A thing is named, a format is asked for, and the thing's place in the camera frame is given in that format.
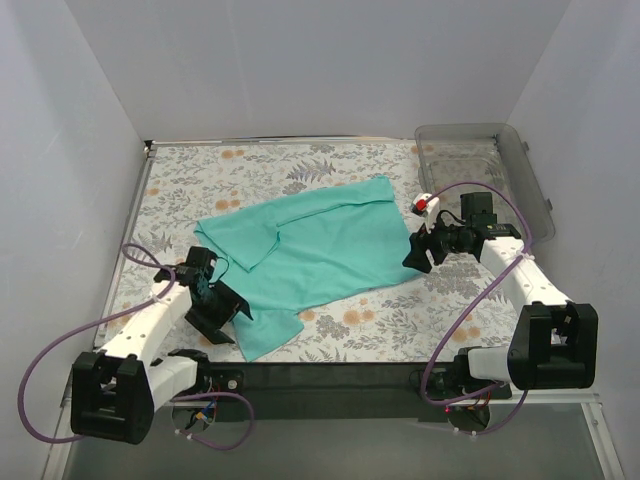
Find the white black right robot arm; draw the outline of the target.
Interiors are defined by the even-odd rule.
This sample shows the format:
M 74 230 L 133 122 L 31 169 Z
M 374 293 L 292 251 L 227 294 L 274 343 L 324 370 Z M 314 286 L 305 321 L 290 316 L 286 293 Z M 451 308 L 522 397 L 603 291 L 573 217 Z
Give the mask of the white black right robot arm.
M 450 254 L 469 254 L 493 275 L 487 289 L 502 288 L 518 315 L 508 346 L 463 349 L 447 367 L 429 360 L 419 387 L 423 398 L 434 387 L 453 391 L 462 401 L 500 384 L 522 391 L 593 385 L 596 310 L 572 301 L 550 282 L 516 227 L 499 221 L 491 193 L 462 195 L 461 215 L 451 224 L 444 222 L 434 195 L 417 196 L 411 210 L 425 221 L 409 237 L 404 266 L 428 273 Z

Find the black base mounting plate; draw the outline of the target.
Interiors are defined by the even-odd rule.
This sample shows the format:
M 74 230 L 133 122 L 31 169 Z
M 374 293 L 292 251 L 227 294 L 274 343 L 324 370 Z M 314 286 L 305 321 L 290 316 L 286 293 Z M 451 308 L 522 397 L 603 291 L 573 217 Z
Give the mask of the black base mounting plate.
M 402 418 L 446 422 L 462 405 L 434 406 L 420 396 L 418 363 L 212 363 L 203 384 L 178 394 L 207 401 L 220 393 L 216 419 L 245 418 L 235 394 L 251 403 L 257 420 Z

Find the clear plastic bin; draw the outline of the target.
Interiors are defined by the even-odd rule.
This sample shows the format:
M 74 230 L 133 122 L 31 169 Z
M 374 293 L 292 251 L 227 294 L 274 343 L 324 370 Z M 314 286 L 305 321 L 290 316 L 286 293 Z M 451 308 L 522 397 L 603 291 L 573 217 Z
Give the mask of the clear plastic bin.
M 416 129 L 419 181 L 426 192 L 464 182 L 441 197 L 441 205 L 454 210 L 459 196 L 476 191 L 477 183 L 499 190 L 527 221 L 533 242 L 551 240 L 555 225 L 552 206 L 541 191 L 527 156 L 528 145 L 504 123 L 424 125 Z

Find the aluminium frame rail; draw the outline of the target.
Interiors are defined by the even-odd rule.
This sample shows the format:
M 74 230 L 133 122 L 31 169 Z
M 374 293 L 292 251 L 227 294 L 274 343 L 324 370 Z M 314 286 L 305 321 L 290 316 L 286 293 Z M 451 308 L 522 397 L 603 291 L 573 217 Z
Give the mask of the aluminium frame rail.
M 454 363 L 438 364 L 434 370 L 437 377 L 430 396 L 446 405 L 459 404 L 481 405 L 486 399 L 493 402 L 519 401 L 523 392 L 513 384 L 504 381 L 475 379 L 467 371 L 458 368 Z M 527 401 L 533 403 L 593 403 L 600 397 L 591 389 L 556 389 L 532 390 Z

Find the floral patterned table mat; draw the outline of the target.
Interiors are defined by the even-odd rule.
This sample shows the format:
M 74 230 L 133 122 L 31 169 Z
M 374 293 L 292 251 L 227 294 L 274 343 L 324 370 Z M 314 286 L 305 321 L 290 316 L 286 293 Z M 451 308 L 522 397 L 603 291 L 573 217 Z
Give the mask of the floral patterned table mat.
M 144 174 L 128 237 L 163 262 L 180 262 L 200 219 L 376 175 L 390 179 L 407 211 L 424 191 L 416 142 L 161 145 Z M 497 191 L 498 217 L 515 223 L 517 207 Z M 302 331 L 267 360 L 421 363 L 430 354 L 451 360 L 463 347 L 505 346 L 517 315 L 501 289 L 487 289 L 491 280 L 473 257 L 451 255 L 431 274 L 301 312 Z

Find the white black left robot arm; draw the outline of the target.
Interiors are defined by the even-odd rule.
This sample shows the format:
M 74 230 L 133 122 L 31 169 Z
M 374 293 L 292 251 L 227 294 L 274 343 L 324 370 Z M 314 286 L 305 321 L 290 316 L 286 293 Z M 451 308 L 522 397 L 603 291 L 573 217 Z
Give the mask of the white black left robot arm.
M 83 352 L 72 366 L 71 429 L 88 437 L 140 443 L 155 412 L 170 400 L 218 400 L 241 393 L 244 375 L 217 368 L 206 353 L 159 349 L 175 325 L 187 321 L 209 342 L 230 342 L 223 326 L 248 302 L 214 276 L 219 257 L 193 246 L 185 261 L 161 266 L 153 278 L 149 303 L 100 349 Z

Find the teal t shirt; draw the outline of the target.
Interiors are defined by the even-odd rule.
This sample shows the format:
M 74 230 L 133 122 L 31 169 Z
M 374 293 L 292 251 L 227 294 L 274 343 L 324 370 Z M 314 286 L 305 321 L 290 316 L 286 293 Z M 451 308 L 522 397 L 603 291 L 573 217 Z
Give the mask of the teal t shirt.
M 233 320 L 247 361 L 297 336 L 300 312 L 418 274 L 402 264 L 409 230 L 385 176 L 201 219 L 194 234 L 227 262 L 217 275 L 249 304 Z

